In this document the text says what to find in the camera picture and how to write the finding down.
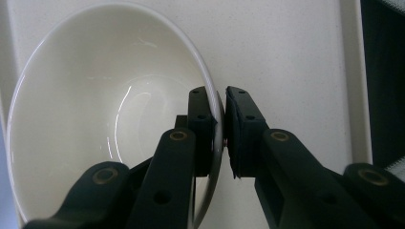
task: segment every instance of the screw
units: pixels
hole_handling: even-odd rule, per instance
[[[288,141],[289,140],[289,136],[283,132],[273,132],[273,133],[271,133],[270,136],[278,141]]]
[[[385,186],[390,183],[386,177],[371,169],[361,169],[357,173],[360,177],[373,185]]]
[[[172,140],[185,140],[187,138],[187,134],[185,132],[173,132],[170,134],[170,138]]]
[[[118,176],[116,168],[108,167],[98,170],[93,175],[93,182],[95,184],[107,184],[113,181]]]

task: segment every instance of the ceramic bowl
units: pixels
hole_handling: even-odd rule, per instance
[[[153,10],[103,4],[57,25],[30,58],[11,104],[9,170],[23,220],[55,213],[75,181],[99,162],[131,168],[152,156],[176,115],[187,114],[189,91],[200,86],[221,124],[201,56]]]

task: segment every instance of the white bowl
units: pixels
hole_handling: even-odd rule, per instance
[[[143,6],[113,3],[56,26],[30,58],[11,103],[9,170],[23,220],[55,213],[99,162],[134,167],[152,156],[176,115],[187,114],[189,91],[200,86],[220,122],[218,164],[220,101],[202,58],[173,23]]]

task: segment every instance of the white surface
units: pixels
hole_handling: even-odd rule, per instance
[[[10,1],[16,71],[52,26],[96,2]],[[358,1],[140,2],[191,38],[223,99],[227,85],[249,91],[270,127],[295,133],[336,172],[368,159]],[[232,179],[225,152],[202,228],[267,228],[252,184]]]

